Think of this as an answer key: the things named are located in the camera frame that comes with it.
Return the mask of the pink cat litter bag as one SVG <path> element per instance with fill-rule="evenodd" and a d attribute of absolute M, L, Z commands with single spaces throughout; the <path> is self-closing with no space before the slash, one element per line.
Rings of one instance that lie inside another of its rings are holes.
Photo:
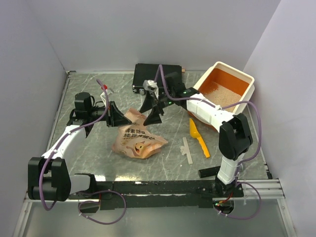
<path fill-rule="evenodd" d="M 136 109 L 130 108 L 124 116 L 132 124 L 118 128 L 118 135 L 112 145 L 113 152 L 130 158 L 146 159 L 159 153 L 162 146 L 168 143 L 161 136 L 147 130 L 147 127 L 143 125 L 147 117 Z"/>

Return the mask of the yellow plastic litter scoop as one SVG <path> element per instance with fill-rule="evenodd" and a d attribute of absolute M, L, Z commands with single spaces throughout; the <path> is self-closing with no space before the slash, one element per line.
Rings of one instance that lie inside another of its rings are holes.
<path fill-rule="evenodd" d="M 210 158 L 209 150 L 192 118 L 189 119 L 189 130 L 192 138 L 197 139 L 206 158 Z"/>

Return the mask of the beige bag sealing clip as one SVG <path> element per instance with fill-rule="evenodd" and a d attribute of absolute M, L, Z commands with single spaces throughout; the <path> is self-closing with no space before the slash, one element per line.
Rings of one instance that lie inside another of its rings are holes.
<path fill-rule="evenodd" d="M 192 156 L 191 156 L 191 152 L 189 149 L 189 144 L 188 144 L 187 138 L 183 137 L 182 139 L 183 139 L 183 146 L 180 147 L 180 152 L 183 156 L 187 157 L 188 164 L 192 165 L 193 160 L 192 160 Z"/>

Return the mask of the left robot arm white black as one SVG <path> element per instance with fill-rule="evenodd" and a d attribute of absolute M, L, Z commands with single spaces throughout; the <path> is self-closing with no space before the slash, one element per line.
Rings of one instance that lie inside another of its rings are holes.
<path fill-rule="evenodd" d="M 75 95 L 75 108 L 71 111 L 63 134 L 41 157 L 28 162 L 28 197 L 41 201 L 65 201 L 71 194 L 81 193 L 85 198 L 96 196 L 98 187 L 93 174 L 76 173 L 71 176 L 66 161 L 88 137 L 95 123 L 104 121 L 108 127 L 130 125 L 110 101 L 107 93 L 101 94 L 102 106 L 95 103 L 88 92 Z"/>

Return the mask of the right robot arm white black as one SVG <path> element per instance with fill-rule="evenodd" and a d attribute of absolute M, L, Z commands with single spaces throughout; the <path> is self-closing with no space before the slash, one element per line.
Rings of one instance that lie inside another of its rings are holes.
<path fill-rule="evenodd" d="M 218 195 L 226 197 L 233 190 L 232 182 L 237 175 L 238 164 L 253 143 L 247 118 L 242 113 L 235 115 L 214 105 L 193 87 L 186 88 L 184 83 L 174 81 L 175 75 L 171 73 L 164 77 L 164 94 L 159 94 L 157 82 L 143 82 L 146 96 L 140 112 L 150 111 L 144 125 L 161 123 L 163 109 L 175 104 L 214 127 L 219 132 L 219 150 L 222 153 L 217 174 L 220 182 L 215 185 L 215 190 Z"/>

